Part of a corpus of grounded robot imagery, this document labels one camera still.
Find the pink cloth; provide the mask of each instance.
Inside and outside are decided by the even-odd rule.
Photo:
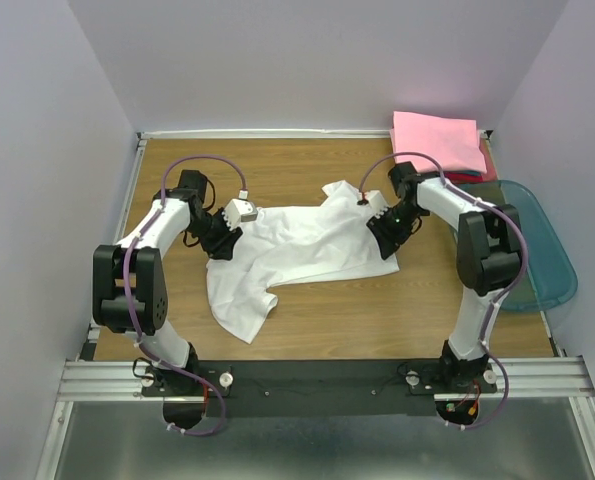
[[[479,132],[475,120],[395,112],[393,125],[390,137],[395,152],[425,153],[436,159],[449,172],[486,172],[486,160],[479,150]],[[436,169],[428,160],[419,157],[397,157],[395,161],[412,162],[418,172]]]

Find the gray floor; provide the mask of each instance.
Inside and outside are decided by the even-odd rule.
[[[485,402],[482,415],[495,402]],[[57,478],[593,478],[566,399],[511,400],[491,424],[459,432],[403,415],[231,419],[209,438],[167,432],[160,406],[75,407]]]

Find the wooden tabletop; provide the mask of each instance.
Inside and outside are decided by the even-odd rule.
[[[163,171],[179,157],[216,154],[236,161],[246,174],[251,201],[275,207],[319,205],[323,185],[337,180],[358,185],[366,169],[391,152],[387,139],[150,140],[126,232],[146,214]],[[367,185],[393,202],[386,176],[391,166],[384,162]],[[169,186],[177,184],[184,168],[199,169],[213,181],[217,206],[239,191],[237,174],[210,160],[178,166]],[[448,226],[434,215],[425,218],[397,260],[400,271],[392,275],[272,288],[278,305],[248,345],[213,318],[206,297],[206,254],[200,247],[184,247],[180,237],[164,258],[168,318],[206,360],[436,357],[454,327],[462,295]],[[538,314],[502,313],[491,345],[502,357],[552,356]],[[102,329],[96,360],[135,356],[127,339]]]

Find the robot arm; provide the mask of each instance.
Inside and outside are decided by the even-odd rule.
[[[397,205],[389,207],[379,192],[366,196],[375,212],[367,226],[382,258],[395,253],[416,231],[421,217],[430,212],[457,231],[457,272],[464,288],[455,329],[442,351],[441,376],[446,384],[471,382],[487,368],[488,355],[482,340],[488,342],[490,338],[503,297],[496,301],[492,312],[489,306],[517,277],[521,246],[508,225],[455,194],[437,173],[419,174],[411,163],[401,163],[389,172],[389,177],[400,198]],[[512,205],[496,208],[519,225]]]
[[[166,318],[168,296],[162,258],[180,233],[189,232],[199,239],[208,257],[231,260],[235,243],[242,235],[239,225],[257,217],[255,206],[241,198],[232,199],[214,215],[204,210],[207,181],[196,170],[184,170],[177,187],[166,191],[166,204],[161,213],[158,192],[150,211],[131,233],[115,245],[100,245],[93,255],[94,320],[137,341],[128,312],[122,270],[126,250],[135,237],[138,238],[129,270],[133,304],[144,334],[141,342],[158,358],[191,373],[197,369],[194,348],[177,334]],[[139,232],[149,222],[152,224],[141,236]]]

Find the metal frame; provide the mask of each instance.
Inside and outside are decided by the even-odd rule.
[[[141,162],[149,138],[382,138],[386,130],[194,130],[185,132],[148,132],[139,134],[140,141],[130,182],[121,211],[114,240],[124,233]],[[542,319],[550,336],[546,316]],[[91,320],[87,342],[96,343],[99,329]],[[582,358],[566,357],[565,352],[554,342],[553,349],[559,357],[502,359],[510,378],[511,398],[569,398],[580,436],[595,476],[595,389]],[[143,373],[144,367],[136,367]],[[503,380],[498,367],[497,386],[503,390]],[[501,393],[488,394],[498,398]],[[458,398],[457,395],[435,395],[436,400]],[[141,383],[132,374],[132,362],[66,362],[57,394],[57,401],[48,428],[36,480],[55,478],[59,459],[64,448],[66,434],[76,402],[126,402],[126,401],[203,401],[200,397],[146,398],[141,395]]]

